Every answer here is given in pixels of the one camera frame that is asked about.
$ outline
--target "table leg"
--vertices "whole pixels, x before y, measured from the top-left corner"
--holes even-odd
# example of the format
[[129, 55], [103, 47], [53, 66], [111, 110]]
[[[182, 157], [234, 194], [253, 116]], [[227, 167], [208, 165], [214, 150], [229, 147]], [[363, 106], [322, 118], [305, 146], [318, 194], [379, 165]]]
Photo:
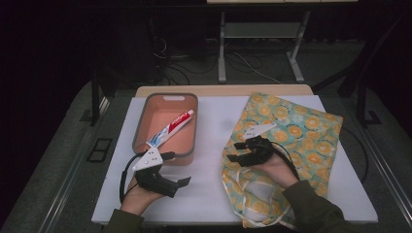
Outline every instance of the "table leg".
[[303, 20], [300, 23], [299, 29], [297, 30], [297, 35], [296, 35], [296, 43], [294, 44], [294, 49], [292, 51], [288, 51], [288, 60], [289, 63], [292, 67], [294, 77], [296, 78], [296, 81], [299, 83], [304, 82], [302, 73], [300, 72], [300, 68], [297, 64], [296, 61], [296, 56], [297, 56], [297, 51], [299, 50], [300, 44], [302, 43], [303, 40], [303, 35], [305, 33], [306, 25], [309, 20], [310, 12], [305, 12], [303, 16]]
[[219, 46], [219, 83], [226, 83], [226, 70], [224, 66], [224, 12], [221, 19], [221, 37]]

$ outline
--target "metal frame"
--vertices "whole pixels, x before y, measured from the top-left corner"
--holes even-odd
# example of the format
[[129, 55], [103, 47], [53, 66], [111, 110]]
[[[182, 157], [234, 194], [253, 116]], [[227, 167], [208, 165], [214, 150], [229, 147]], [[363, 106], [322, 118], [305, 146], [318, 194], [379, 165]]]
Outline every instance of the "metal frame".
[[272, 23], [225, 23], [224, 12], [221, 12], [221, 37], [219, 46], [219, 83], [226, 83], [224, 62], [224, 38], [295, 38], [294, 48], [287, 51], [296, 81], [303, 83], [304, 79], [296, 61], [297, 52], [303, 40], [310, 11], [303, 15], [302, 22], [272, 22]]

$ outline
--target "wooden table edge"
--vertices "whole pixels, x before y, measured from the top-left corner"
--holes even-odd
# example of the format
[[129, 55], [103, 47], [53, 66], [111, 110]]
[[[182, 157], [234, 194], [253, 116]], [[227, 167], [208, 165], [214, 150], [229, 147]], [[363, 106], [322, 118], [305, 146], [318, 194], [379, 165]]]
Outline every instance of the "wooden table edge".
[[234, 84], [234, 85], [160, 85], [141, 86], [135, 97], [147, 97], [153, 93], [193, 93], [197, 96], [245, 96], [254, 92], [273, 95], [313, 95], [307, 84]]

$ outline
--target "toothpaste tube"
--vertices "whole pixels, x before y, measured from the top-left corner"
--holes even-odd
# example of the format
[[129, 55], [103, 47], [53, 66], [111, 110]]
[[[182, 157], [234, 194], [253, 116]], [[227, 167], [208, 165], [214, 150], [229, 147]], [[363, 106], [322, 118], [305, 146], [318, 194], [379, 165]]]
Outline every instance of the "toothpaste tube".
[[164, 142], [166, 142], [170, 137], [175, 135], [186, 123], [191, 120], [193, 115], [193, 110], [184, 112], [176, 117], [171, 123], [164, 127], [160, 132], [154, 135], [147, 144], [152, 148], [158, 148]]

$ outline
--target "yellow floral fabric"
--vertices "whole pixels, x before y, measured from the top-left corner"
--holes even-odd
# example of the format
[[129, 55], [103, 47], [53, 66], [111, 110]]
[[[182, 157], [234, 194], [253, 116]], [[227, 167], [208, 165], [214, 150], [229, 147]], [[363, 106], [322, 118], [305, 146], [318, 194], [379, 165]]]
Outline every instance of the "yellow floral fabric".
[[[234, 213], [244, 227], [263, 227], [281, 223], [293, 226], [289, 202], [283, 189], [264, 173], [230, 162], [228, 154], [243, 154], [235, 143], [252, 125], [276, 124], [260, 136], [281, 145], [292, 158], [301, 180], [308, 180], [315, 191], [326, 197], [330, 169], [336, 155], [343, 118], [264, 93], [250, 96], [242, 116], [223, 150], [223, 186]], [[262, 190], [270, 190], [269, 195]]]

